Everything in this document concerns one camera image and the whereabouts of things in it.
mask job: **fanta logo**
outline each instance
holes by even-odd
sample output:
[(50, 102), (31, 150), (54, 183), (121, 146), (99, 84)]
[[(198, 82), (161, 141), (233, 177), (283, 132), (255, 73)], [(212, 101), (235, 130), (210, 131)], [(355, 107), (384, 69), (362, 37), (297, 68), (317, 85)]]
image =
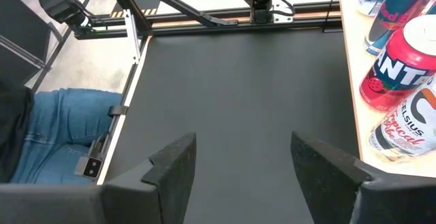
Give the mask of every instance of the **fanta logo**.
[(398, 12), (395, 14), (391, 14), (386, 9), (386, 5), (384, 3), (380, 7), (380, 14), (384, 18), (388, 19), (390, 22), (395, 22), (395, 23), (406, 23), (409, 18), (407, 15), (400, 15)]
[(409, 67), (398, 59), (393, 61), (386, 52), (386, 48), (379, 54), (375, 64), (376, 69), (383, 76), (395, 80), (397, 84), (415, 86), (422, 84), (428, 78), (428, 76), (425, 76), (426, 70)]

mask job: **red can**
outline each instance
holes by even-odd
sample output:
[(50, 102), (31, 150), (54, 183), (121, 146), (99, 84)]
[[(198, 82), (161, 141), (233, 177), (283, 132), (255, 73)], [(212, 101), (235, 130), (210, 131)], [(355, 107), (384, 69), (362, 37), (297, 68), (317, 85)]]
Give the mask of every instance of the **red can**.
[(360, 85), (372, 107), (387, 111), (436, 72), (436, 15), (419, 16), (395, 31)]

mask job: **black table surface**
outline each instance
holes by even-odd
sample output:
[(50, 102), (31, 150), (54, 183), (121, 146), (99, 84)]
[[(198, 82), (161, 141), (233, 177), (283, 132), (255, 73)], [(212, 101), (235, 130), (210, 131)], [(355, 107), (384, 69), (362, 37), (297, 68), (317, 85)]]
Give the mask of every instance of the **black table surface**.
[(358, 156), (343, 34), (152, 39), (106, 180), (190, 131), (185, 223), (312, 223), (290, 138), (308, 133)]

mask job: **person's leg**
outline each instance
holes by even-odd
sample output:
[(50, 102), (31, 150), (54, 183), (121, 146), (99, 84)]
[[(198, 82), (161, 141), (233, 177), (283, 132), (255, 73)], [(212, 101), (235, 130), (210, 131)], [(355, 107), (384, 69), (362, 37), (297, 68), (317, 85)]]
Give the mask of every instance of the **person's leg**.
[(110, 126), (108, 108), (120, 100), (120, 94), (84, 89), (38, 93), (11, 182), (81, 183), (82, 178), (74, 176), (74, 168), (88, 150), (69, 144), (89, 145), (105, 132)]
[(109, 129), (109, 107), (121, 101), (121, 94), (90, 89), (61, 89), (59, 94), (58, 140), (85, 146)]

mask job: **yellow black warning tape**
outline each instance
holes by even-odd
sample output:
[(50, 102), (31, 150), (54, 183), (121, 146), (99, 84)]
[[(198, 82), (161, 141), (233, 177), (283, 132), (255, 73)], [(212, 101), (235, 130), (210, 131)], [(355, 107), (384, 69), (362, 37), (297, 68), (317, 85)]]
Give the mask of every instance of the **yellow black warning tape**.
[[(151, 16), (151, 15), (156, 14), (157, 9), (147, 9), (147, 10), (141, 10), (141, 11), (142, 11), (142, 13), (143, 13), (145, 16)], [(112, 12), (112, 13), (110, 14), (110, 17), (111, 17), (111, 18), (121, 18), (121, 17), (123, 17), (123, 16), (124, 16), (123, 11), (120, 11), (120, 12)]]

